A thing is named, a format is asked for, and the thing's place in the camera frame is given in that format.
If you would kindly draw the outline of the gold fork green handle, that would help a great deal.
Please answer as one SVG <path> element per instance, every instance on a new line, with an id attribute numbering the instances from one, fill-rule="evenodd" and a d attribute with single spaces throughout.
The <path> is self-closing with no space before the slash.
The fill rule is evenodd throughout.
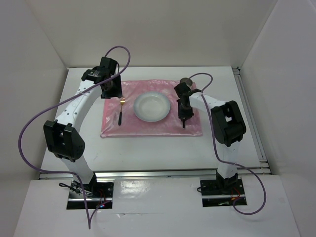
<path id="1" fill-rule="evenodd" d="M 119 112 L 119 118 L 118 118 L 118 126 L 121 126 L 122 123 L 122 108 L 125 104 L 125 97 L 121 97 L 120 99 L 120 112 Z"/>

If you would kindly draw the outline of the white ceramic bowl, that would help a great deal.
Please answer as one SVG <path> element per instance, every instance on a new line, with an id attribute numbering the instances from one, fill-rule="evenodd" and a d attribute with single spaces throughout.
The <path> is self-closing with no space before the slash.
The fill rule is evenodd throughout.
<path id="1" fill-rule="evenodd" d="M 171 104 L 167 96 L 157 91 L 140 94 L 133 104 L 135 115 L 145 122 L 163 120 L 169 114 L 170 108 Z"/>

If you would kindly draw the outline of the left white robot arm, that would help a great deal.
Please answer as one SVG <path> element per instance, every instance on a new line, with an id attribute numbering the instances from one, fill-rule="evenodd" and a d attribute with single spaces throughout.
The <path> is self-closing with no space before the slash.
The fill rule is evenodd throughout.
<path id="1" fill-rule="evenodd" d="M 95 173 L 83 156 L 85 142 L 79 132 L 97 98 L 122 97 L 118 69 L 116 60 L 102 57 L 99 66 L 86 70 L 82 75 L 76 98 L 54 121 L 46 121 L 43 126 L 48 150 L 72 172 L 76 185 L 86 197 L 97 193 L 98 184 Z"/>

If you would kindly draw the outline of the brown paper cup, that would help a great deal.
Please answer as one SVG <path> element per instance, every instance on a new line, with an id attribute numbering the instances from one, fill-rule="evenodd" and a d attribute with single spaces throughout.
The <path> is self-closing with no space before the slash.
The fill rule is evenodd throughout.
<path id="1" fill-rule="evenodd" d="M 190 90 L 194 88 L 193 86 L 194 83 L 190 78 L 181 78 L 180 83 L 183 83 L 183 82 L 190 88 Z"/>

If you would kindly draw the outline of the pink satin cloth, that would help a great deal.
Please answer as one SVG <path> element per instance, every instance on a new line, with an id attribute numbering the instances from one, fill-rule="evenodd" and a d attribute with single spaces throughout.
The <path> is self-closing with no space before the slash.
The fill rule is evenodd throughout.
<path id="1" fill-rule="evenodd" d="M 201 136 L 197 109 L 186 122 L 178 118 L 177 80 L 128 80 L 122 82 L 124 105 L 118 98 L 104 102 L 101 138 Z"/>

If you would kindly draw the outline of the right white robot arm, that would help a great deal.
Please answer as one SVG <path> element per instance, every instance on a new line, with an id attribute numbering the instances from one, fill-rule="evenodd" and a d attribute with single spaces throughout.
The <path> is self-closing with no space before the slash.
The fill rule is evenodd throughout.
<path id="1" fill-rule="evenodd" d="M 218 158 L 220 164 L 216 170 L 216 179 L 207 181 L 201 192 L 207 195 L 227 194 L 237 185 L 238 172 L 236 161 L 238 148 L 246 126 L 236 101 L 220 101 L 204 96 L 201 90 L 191 89 L 192 81 L 183 78 L 174 87 L 178 96 L 178 118 L 185 128 L 185 122 L 194 116 L 193 109 L 206 112 L 211 119 L 212 139 L 214 145 L 223 146 L 223 154 Z"/>

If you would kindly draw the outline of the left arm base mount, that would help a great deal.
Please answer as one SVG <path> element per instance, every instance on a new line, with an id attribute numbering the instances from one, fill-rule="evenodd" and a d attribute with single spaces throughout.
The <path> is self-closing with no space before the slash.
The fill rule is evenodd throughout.
<path id="1" fill-rule="evenodd" d="M 97 183 L 93 191 L 82 190 L 79 183 L 72 181 L 70 185 L 59 183 L 62 188 L 69 189 L 67 210 L 85 209 L 83 193 L 86 195 L 88 209 L 112 209 L 114 182 Z"/>

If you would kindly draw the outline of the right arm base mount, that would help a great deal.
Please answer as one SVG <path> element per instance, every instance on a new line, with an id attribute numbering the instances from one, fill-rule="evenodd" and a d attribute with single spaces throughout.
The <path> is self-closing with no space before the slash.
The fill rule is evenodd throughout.
<path id="1" fill-rule="evenodd" d="M 238 179 L 230 188 L 220 189 L 216 180 L 200 180 L 197 192 L 201 194 L 203 207 L 247 205 L 243 182 Z"/>

